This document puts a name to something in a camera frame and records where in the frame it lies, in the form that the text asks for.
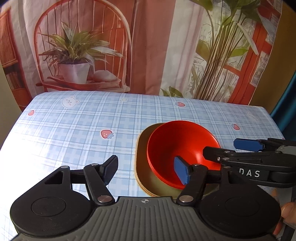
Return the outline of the person's right hand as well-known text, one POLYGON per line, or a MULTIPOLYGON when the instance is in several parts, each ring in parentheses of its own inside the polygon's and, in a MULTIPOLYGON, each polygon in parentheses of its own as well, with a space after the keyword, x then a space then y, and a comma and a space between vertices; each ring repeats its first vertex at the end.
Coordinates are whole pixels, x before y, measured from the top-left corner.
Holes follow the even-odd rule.
POLYGON ((281 218, 282 220, 277 224, 274 235, 278 235, 285 223, 291 228, 295 229, 295 202, 288 202, 281 207, 281 218))

